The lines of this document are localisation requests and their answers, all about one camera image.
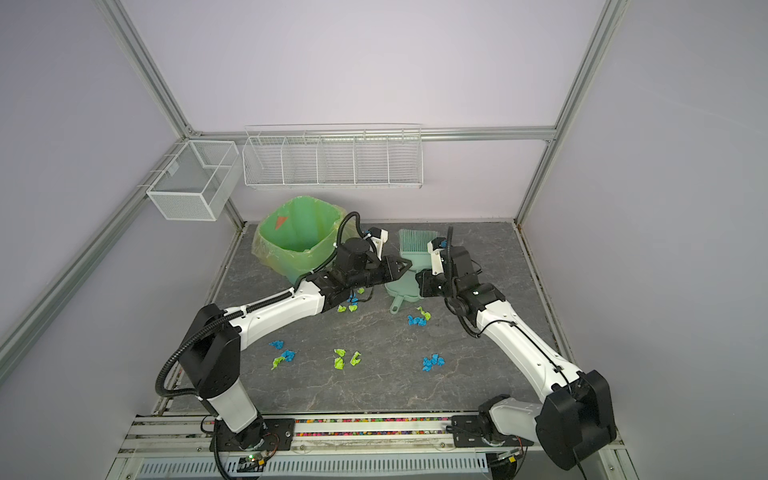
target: white wire basket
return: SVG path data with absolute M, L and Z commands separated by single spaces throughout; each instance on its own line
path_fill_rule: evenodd
M 246 127 L 243 146 L 245 184 L 250 187 L 422 186 L 421 133 L 412 125 L 335 131 L 252 130 L 256 128 Z
M 168 220 L 215 221 L 242 174 L 233 141 L 189 140 L 147 189 Z

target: white wall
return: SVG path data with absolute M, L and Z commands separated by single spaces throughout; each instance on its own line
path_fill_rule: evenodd
M 126 0 L 200 131 L 553 125 L 604 0 Z
M 544 152 L 544 141 L 425 142 L 424 186 L 362 190 L 253 190 L 240 185 L 240 215 L 259 221 L 296 195 L 312 195 L 371 220 L 510 219 Z
M 524 229 L 640 478 L 765 478 L 768 3 L 632 2 Z
M 147 204 L 0 386 L 3 478 L 102 480 L 223 261 L 232 224 Z
M 92 2 L 0 2 L 0 335 L 174 141 Z

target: white label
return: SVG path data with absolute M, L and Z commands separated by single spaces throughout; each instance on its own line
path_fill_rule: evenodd
M 167 169 L 168 174 L 173 177 L 173 175 L 176 173 L 176 170 L 178 169 L 179 169 L 179 162 L 174 160 L 170 163 L 170 165 L 168 165 L 168 169 Z

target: plastic trash bag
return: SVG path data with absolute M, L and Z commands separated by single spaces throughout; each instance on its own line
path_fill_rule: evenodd
M 251 253 L 291 283 L 333 252 L 336 229 L 346 211 L 313 197 L 296 197 L 256 228 Z M 357 236 L 356 219 L 347 222 L 342 242 Z

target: dark gray mat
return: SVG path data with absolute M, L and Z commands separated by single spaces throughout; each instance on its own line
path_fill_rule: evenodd
M 446 223 L 378 225 L 389 231 L 385 253 L 396 253 L 399 229 L 436 230 Z M 259 263 L 250 252 L 255 225 L 250 225 L 217 297 L 222 308 L 242 305 L 286 289 L 285 277 Z M 467 247 L 483 267 L 482 280 L 494 283 L 518 315 L 547 343 L 554 338 L 528 271 L 514 227 L 509 223 L 456 223 L 455 245 Z M 392 315 L 392 297 L 383 286 L 356 312 L 336 311 L 297 320 L 257 340 L 242 353 L 241 379 L 257 408 L 264 413 L 384 412 L 473 410 L 499 393 L 528 402 L 537 398 L 512 361 L 488 338 L 468 336 L 440 299 L 403 303 Z M 426 327 L 408 325 L 417 305 L 432 313 Z M 285 342 L 296 352 L 293 362 L 277 369 L 280 354 L 268 343 Z M 344 370 L 333 368 L 333 350 L 345 349 Z M 357 366 L 348 364 L 355 351 Z M 422 371 L 422 359 L 433 353 L 445 365 Z M 170 410 L 200 411 L 191 396 L 175 399 Z

